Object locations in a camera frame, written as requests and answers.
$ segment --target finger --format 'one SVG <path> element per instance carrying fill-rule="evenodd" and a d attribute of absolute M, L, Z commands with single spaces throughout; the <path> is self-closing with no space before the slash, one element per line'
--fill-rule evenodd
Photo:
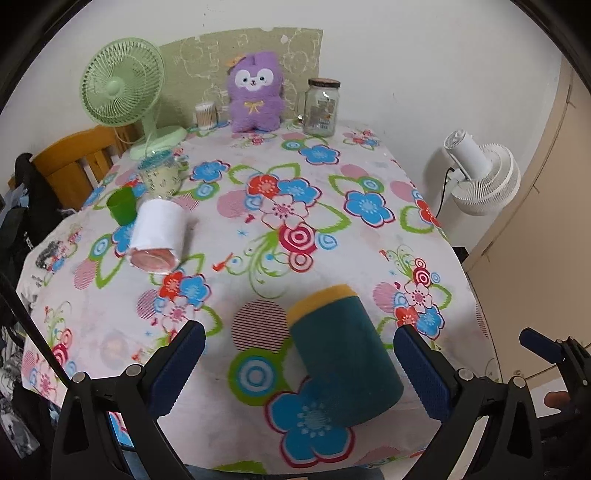
<path fill-rule="evenodd" d="M 561 410 L 570 402 L 568 392 L 548 392 L 544 397 L 544 405 Z"/>

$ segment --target plush toy eye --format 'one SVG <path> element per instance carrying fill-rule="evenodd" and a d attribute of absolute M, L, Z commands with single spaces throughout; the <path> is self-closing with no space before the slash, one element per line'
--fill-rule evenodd
<path fill-rule="evenodd" d="M 265 85 L 270 85 L 273 83 L 273 72 L 269 69 L 260 69 L 256 74 L 258 79 L 263 82 Z"/>
<path fill-rule="evenodd" d="M 251 73 L 248 70 L 240 70 L 234 77 L 234 83 L 237 87 L 244 87 L 251 79 Z"/>

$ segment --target green cup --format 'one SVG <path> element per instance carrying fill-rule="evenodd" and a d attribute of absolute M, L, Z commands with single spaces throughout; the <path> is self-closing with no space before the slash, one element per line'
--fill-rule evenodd
<path fill-rule="evenodd" d="M 129 225 L 135 220 L 138 212 L 135 209 L 135 195 L 131 187 L 121 187 L 109 197 L 107 207 L 115 221 L 121 225 Z"/>

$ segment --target chair backrest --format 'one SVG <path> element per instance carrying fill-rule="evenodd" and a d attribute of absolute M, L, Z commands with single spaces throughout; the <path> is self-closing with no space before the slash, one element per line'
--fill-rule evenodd
<path fill-rule="evenodd" d="M 96 181 L 101 181 L 113 166 L 106 149 L 113 145 L 121 157 L 129 146 L 127 142 L 136 138 L 132 125 L 117 128 L 116 132 L 113 128 L 94 127 L 58 140 L 39 153 L 33 164 L 47 179 L 63 207 L 79 210 L 92 192 L 81 160 L 86 159 Z"/>

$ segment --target table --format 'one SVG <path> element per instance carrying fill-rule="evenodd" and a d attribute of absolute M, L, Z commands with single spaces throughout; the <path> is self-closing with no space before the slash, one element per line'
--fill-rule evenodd
<path fill-rule="evenodd" d="M 121 185 L 144 198 L 135 164 L 113 166 L 84 208 L 36 247 L 18 292 L 69 375 L 119 375 L 167 345 L 187 319 L 207 344 L 172 412 L 159 419 L 185 463 L 253 473 L 373 466 L 413 455 L 439 427 L 392 352 L 411 324 L 452 364 L 498 378 L 466 277 L 427 203 L 369 129 L 334 137 L 190 129 L 174 201 L 189 211 L 183 262 L 166 277 L 128 264 L 132 226 L 105 202 Z M 379 417 L 344 429 L 307 388 L 285 311 L 347 283 L 362 299 L 405 386 Z M 27 341 L 23 384 L 61 404 L 64 387 Z M 114 417 L 126 441 L 121 418 Z"/>

